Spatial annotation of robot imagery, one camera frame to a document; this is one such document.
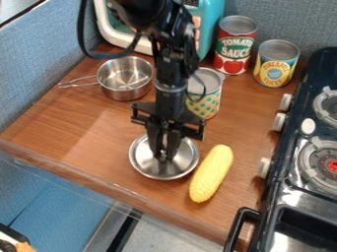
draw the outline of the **black cable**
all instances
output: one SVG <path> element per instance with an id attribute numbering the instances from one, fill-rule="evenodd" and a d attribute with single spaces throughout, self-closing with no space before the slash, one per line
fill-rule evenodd
<path id="1" fill-rule="evenodd" d="M 80 47 L 85 55 L 94 58 L 94 59 L 117 59 L 121 57 L 125 57 L 132 53 L 141 38 L 142 34 L 137 31 L 135 37 L 133 38 L 132 42 L 129 44 L 129 46 L 119 53 L 104 53 L 104 52 L 97 52 L 97 51 L 89 51 L 86 48 L 86 43 L 84 39 L 84 29 L 85 29 L 85 18 L 86 18 L 86 9 L 87 9 L 87 1 L 88 0 L 82 0 L 80 5 L 80 13 L 79 18 L 77 20 L 77 38 L 80 44 Z"/>
<path id="2" fill-rule="evenodd" d="M 186 95 L 187 95 L 187 97 L 189 98 L 189 100 L 191 100 L 192 102 L 200 102 L 200 101 L 206 96 L 206 92 L 207 92 L 207 90 L 206 90 L 206 85 L 205 85 L 205 83 L 200 79 L 199 76 L 197 76 L 197 75 L 194 74 L 194 75 L 192 75 L 192 78 L 194 78 L 194 79 L 195 79 L 198 83 L 200 83 L 201 86 L 204 88 L 203 93 L 202 93 L 202 95 L 199 97 L 199 99 L 194 100 L 194 99 L 189 95 L 188 89 L 186 89 L 185 92 L 186 92 Z"/>

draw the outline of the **stainless steel bowl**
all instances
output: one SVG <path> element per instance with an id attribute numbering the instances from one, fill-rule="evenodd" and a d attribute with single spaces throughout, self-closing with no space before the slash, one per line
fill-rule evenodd
<path id="1" fill-rule="evenodd" d="M 116 100 L 132 100 L 147 94 L 151 87 L 153 67 L 135 56 L 112 59 L 102 64 L 97 80 L 104 94 Z"/>

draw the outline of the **green polka dot can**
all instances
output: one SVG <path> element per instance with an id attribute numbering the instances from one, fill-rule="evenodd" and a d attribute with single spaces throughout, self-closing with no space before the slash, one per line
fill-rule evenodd
<path id="1" fill-rule="evenodd" d="M 199 68 L 195 75 L 199 78 L 191 77 L 188 80 L 188 94 L 186 99 L 187 108 L 194 114 L 203 119 L 210 119 L 219 112 L 221 93 L 225 75 L 210 68 Z M 198 82 L 200 79 L 206 87 L 206 95 L 203 94 L 203 84 Z"/>

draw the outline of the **yellow corn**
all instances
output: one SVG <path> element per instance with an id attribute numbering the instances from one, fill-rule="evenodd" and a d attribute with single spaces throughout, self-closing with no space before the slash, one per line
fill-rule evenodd
<path id="1" fill-rule="evenodd" d="M 189 185 L 192 201 L 209 200 L 225 179 L 233 162 L 233 152 L 228 146 L 218 145 L 201 162 Z"/>

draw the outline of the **stove knob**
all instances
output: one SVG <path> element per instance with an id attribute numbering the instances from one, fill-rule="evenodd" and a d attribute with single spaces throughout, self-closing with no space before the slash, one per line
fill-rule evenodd
<path id="1" fill-rule="evenodd" d="M 286 122 L 286 114 L 285 113 L 277 113 L 274 119 L 274 130 L 277 132 L 281 132 L 283 126 Z"/>
<path id="2" fill-rule="evenodd" d="M 260 161 L 260 166 L 258 167 L 258 176 L 265 179 L 267 177 L 270 168 L 270 158 L 263 157 Z"/>
<path id="3" fill-rule="evenodd" d="M 292 103 L 292 94 L 283 94 L 281 103 L 280 103 L 280 110 L 282 111 L 288 111 L 290 104 Z"/>
<path id="4" fill-rule="evenodd" d="M 312 134 L 315 129 L 316 123 L 311 118 L 306 118 L 301 125 L 301 131 L 306 135 Z"/>

